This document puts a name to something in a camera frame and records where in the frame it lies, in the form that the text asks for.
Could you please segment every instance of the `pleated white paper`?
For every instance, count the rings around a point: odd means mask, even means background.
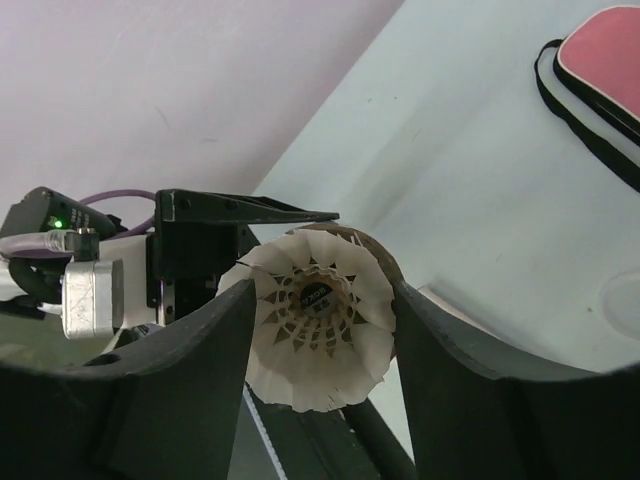
[[[293,230],[240,259],[218,294],[247,278],[258,303],[246,381],[263,402],[327,412],[363,402],[382,381],[393,289],[357,235]]]

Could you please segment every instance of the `metal connector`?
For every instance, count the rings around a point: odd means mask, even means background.
[[[62,282],[62,326],[67,338],[108,337],[123,317],[122,260],[67,265]]]

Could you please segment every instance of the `clear tube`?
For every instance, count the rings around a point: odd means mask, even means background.
[[[56,253],[71,253],[66,248],[66,235],[73,230],[50,230],[41,233],[25,233],[0,238],[0,253],[7,257],[20,256],[38,250]]]

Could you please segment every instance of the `black strap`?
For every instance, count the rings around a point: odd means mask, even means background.
[[[538,63],[540,58],[544,54],[545,50],[549,48],[558,48],[563,42],[561,39],[551,40],[548,42],[540,53],[538,58],[533,64],[533,70],[536,74],[536,84],[538,85],[538,91],[542,100],[547,105],[549,110],[561,118],[569,125],[569,128],[576,134],[576,136],[582,140],[582,143],[593,153],[598,159],[605,164],[609,170],[615,173],[620,179],[633,188],[636,192],[640,193],[640,167],[638,167],[632,160],[627,158],[620,150],[611,145],[607,140],[600,137],[586,125],[584,125],[576,116],[571,113],[564,105],[562,105],[549,91],[540,78],[540,71],[538,69]]]

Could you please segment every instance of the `pink pouch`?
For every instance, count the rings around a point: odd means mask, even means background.
[[[548,42],[534,64],[538,90],[589,150],[640,192],[640,167],[588,129],[556,99],[540,78],[543,53],[557,48],[556,77],[611,126],[640,146],[640,6],[602,10],[564,40]]]

